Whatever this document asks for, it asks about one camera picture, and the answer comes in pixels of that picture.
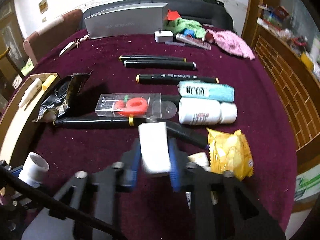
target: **maroon tablecloth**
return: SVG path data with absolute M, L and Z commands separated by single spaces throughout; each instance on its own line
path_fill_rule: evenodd
M 147 92 L 178 94 L 176 86 L 139 85 L 138 73 L 183 73 L 217 76 L 220 83 L 235 88 L 238 108 L 236 122 L 213 128 L 224 132 L 241 129 L 246 135 L 254 160 L 254 176 L 247 184 L 269 213 L 285 230 L 293 204 L 296 155 L 288 117 L 263 66 L 256 60 L 226 54 L 216 46 L 211 51 L 157 44 L 152 35 L 128 35 L 83 41 L 63 57 L 60 51 L 75 38 L 87 34 L 81 30 L 53 49 L 32 73 L 58 72 L 61 77 L 90 72 L 92 76 L 79 96 L 75 113 L 92 113 L 101 93 Z M 198 71 L 125 69 L 120 55 L 147 54 L 186 57 Z M 197 128 L 207 134 L 204 127 Z M 35 138 L 31 150 L 50 165 L 45 184 L 58 190 L 75 172 L 94 173 L 118 161 L 130 149 L 138 130 L 68 130 L 46 124 Z M 189 154 L 199 149 L 179 143 Z M 149 178 L 143 172 L 133 193 L 121 195 L 122 231 L 130 240 L 189 239 L 191 222 L 183 193 L 173 193 L 168 177 Z

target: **black snack bag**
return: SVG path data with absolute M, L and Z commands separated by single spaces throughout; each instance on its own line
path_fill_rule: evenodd
M 42 102 L 37 119 L 33 122 L 53 122 L 64 116 L 73 106 L 76 96 L 90 77 L 90 73 L 74 73 L 61 79 Z

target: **silver box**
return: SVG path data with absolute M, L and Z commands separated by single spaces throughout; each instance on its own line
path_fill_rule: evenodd
M 154 34 L 164 29 L 167 3 L 140 3 L 110 8 L 84 19 L 90 39 L 103 37 Z

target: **pink towel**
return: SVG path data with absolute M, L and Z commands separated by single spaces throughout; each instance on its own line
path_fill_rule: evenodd
M 209 43 L 216 43 L 224 51 L 244 58 L 255 59 L 252 50 L 238 35 L 231 31 L 215 32 L 207 30 L 205 40 Z

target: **yellow snack package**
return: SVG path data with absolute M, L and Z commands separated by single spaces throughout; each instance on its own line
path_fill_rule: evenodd
M 241 130 L 234 134 L 207 128 L 211 172 L 232 171 L 239 180 L 253 175 L 253 159 L 247 138 Z

